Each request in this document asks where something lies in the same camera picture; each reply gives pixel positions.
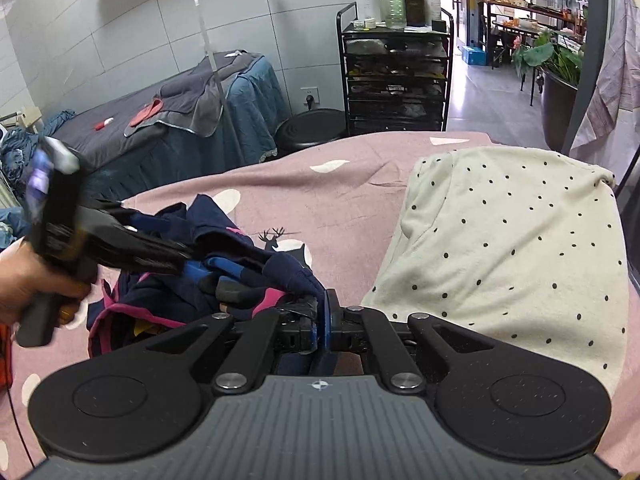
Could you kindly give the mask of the person's left hand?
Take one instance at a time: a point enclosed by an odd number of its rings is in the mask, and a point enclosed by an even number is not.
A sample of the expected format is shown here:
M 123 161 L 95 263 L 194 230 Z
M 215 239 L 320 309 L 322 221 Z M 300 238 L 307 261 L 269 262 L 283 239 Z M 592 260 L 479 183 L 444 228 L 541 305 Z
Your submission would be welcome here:
M 1 323 L 13 325 L 37 294 L 67 297 L 58 309 L 56 325 L 73 322 L 81 301 L 91 292 L 91 285 L 55 271 L 47 266 L 24 238 L 1 253 L 0 311 Z

